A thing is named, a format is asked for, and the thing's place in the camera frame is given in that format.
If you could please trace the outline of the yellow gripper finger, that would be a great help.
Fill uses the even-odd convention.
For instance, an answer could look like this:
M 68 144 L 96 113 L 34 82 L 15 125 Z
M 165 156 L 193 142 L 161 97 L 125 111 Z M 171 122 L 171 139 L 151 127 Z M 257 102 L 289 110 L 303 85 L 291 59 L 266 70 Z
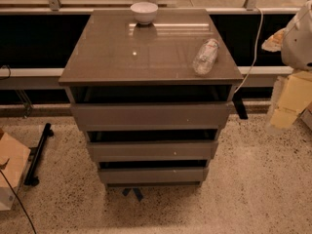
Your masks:
M 279 52 L 281 50 L 285 29 L 282 28 L 266 39 L 261 49 L 268 52 Z
M 274 83 L 265 130 L 270 135 L 289 129 L 312 102 L 312 73 L 297 71 Z

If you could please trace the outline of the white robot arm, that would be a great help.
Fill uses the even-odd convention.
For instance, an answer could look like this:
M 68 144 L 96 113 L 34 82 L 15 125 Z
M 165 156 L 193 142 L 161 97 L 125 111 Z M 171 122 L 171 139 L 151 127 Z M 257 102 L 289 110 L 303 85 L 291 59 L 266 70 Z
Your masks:
M 279 76 L 273 86 L 265 129 L 276 135 L 289 129 L 312 102 L 312 0 L 261 48 L 279 50 L 283 64 L 293 69 L 288 77 Z

